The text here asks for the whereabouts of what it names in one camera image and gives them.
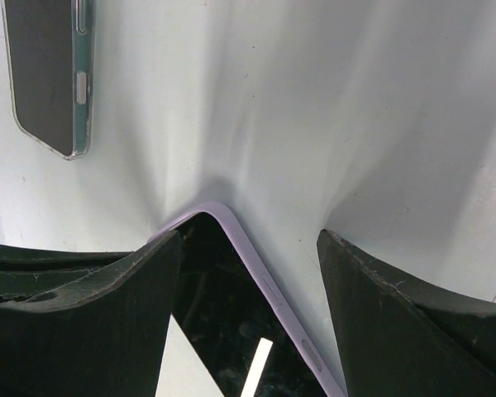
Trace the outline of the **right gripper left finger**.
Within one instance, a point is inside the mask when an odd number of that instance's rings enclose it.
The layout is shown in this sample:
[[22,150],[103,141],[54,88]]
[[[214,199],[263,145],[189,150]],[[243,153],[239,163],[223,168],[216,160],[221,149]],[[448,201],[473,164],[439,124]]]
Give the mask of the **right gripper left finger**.
[[93,273],[0,304],[0,396],[152,396],[181,261],[166,232]]

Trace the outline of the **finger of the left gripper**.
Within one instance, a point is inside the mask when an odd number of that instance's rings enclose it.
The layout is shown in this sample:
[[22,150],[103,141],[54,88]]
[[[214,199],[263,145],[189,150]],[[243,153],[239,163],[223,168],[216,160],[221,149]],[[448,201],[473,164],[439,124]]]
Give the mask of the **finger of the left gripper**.
[[28,300],[129,254],[128,251],[47,251],[0,245],[0,304]]

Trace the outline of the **black screen phone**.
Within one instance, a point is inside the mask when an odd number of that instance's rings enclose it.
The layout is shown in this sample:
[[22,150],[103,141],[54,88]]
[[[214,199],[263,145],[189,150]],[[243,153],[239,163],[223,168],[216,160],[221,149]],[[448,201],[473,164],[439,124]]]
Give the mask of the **black screen phone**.
[[199,213],[177,228],[181,264],[173,315],[225,396],[241,394],[261,339],[272,347],[257,396],[323,396],[218,221]]
[[23,130],[61,155],[72,154],[72,5],[6,1],[15,114]]

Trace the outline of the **clear phone case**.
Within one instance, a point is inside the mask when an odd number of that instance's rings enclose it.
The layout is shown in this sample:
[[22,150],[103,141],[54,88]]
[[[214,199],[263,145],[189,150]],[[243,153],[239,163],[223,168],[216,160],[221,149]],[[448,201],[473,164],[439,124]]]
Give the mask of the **clear phone case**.
[[12,91],[12,69],[10,65],[9,47],[7,43],[7,22],[5,17],[4,2],[2,2],[2,17],[5,30],[7,46],[7,61],[12,96],[12,111],[16,124],[20,130],[43,146],[53,151],[66,160],[74,160],[88,152],[91,132],[91,108],[92,108],[92,68],[93,68],[93,2],[70,1],[72,5],[72,80],[73,80],[73,128],[74,146],[72,154],[61,155],[44,142],[26,132],[19,125],[14,107],[14,96]]

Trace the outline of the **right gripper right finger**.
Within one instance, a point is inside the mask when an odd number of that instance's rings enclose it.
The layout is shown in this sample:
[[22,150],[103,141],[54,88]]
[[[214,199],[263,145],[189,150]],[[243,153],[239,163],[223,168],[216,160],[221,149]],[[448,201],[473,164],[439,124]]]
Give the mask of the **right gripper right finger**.
[[496,396],[496,303],[443,289],[324,229],[317,253],[351,396]]

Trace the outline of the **purple phone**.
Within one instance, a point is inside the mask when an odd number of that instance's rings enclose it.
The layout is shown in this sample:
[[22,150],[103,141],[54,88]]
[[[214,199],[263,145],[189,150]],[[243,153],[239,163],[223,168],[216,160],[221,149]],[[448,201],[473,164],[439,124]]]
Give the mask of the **purple phone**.
[[216,201],[199,204],[197,207],[191,208],[179,217],[169,221],[150,239],[153,240],[155,237],[177,228],[199,213],[209,214],[220,224],[250,273],[251,278],[257,284],[260,292],[264,295],[280,324],[284,327],[298,353],[313,372],[324,392],[332,397],[343,396],[344,391],[327,367],[316,345],[308,336],[298,317],[274,282],[272,275],[261,260],[236,215],[225,204]]

